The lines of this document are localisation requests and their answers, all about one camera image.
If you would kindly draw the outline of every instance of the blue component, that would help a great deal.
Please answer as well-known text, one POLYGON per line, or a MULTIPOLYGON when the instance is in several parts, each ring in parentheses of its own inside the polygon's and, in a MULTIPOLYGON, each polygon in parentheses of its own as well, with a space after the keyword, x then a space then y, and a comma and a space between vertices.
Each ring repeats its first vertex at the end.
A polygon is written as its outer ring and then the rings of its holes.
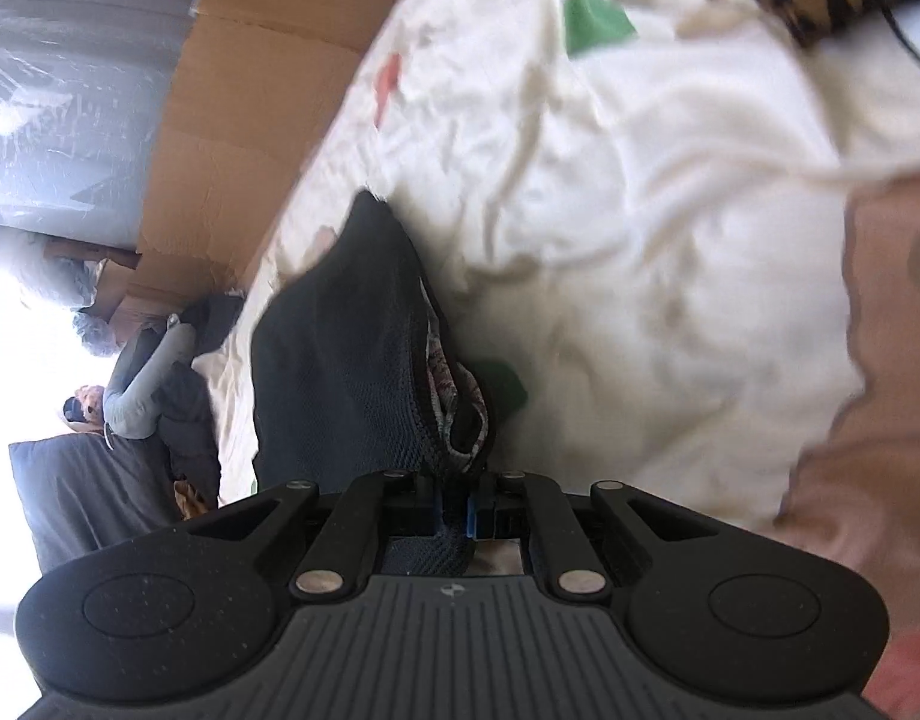
POLYGON ((473 508, 473 496, 466 498, 466 537, 476 538, 476 509, 473 508))

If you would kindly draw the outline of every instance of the pink fabric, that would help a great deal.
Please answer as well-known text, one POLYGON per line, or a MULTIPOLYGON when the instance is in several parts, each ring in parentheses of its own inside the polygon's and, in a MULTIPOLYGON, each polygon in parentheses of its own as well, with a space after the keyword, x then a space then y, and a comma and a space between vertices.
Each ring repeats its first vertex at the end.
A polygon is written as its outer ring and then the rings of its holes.
POLYGON ((920 720, 920 178, 853 201, 844 280, 866 388, 802 455, 769 535, 876 587, 891 641, 864 695, 920 720))

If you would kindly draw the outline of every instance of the cardboard box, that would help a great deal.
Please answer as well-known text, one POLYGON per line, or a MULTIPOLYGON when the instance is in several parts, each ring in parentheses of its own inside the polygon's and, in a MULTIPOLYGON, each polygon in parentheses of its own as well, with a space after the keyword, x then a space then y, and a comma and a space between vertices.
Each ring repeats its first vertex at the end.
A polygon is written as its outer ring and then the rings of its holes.
POLYGON ((396 0, 200 0, 166 100, 130 300, 245 283, 396 0))

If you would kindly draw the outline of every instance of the metal screw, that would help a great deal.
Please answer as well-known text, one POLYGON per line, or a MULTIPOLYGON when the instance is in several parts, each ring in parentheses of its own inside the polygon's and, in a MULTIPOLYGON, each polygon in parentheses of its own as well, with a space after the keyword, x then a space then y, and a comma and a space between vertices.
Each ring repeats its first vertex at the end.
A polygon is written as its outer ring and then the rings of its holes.
POLYGON ((317 568, 313 571, 304 571, 296 577, 296 586, 310 595, 322 595, 341 589, 343 577, 336 571, 317 568))
POLYGON ((589 595, 594 592, 600 592, 606 587, 607 578, 596 571, 588 571, 586 568, 574 568, 559 575, 557 584, 567 592, 576 593, 577 595, 589 595))
POLYGON ((466 588, 462 584, 450 581, 450 583, 441 586, 439 592, 442 592, 443 595, 449 598, 458 598, 466 592, 466 588))

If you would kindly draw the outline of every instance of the white cloth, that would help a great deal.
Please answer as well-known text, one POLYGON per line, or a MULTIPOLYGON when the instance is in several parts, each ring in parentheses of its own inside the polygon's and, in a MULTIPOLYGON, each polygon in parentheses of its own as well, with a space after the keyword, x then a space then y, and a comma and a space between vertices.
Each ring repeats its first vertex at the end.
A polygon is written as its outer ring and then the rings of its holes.
POLYGON ((804 55, 751 0, 611 0, 639 37, 569 59, 562 0, 402 0, 199 359, 221 499, 250 493, 250 330, 354 191, 386 196, 468 359, 529 403, 494 467, 628 481, 747 527, 862 384, 844 204, 920 167, 920 69, 872 20, 804 55), (399 91, 380 130, 372 84, 399 91))

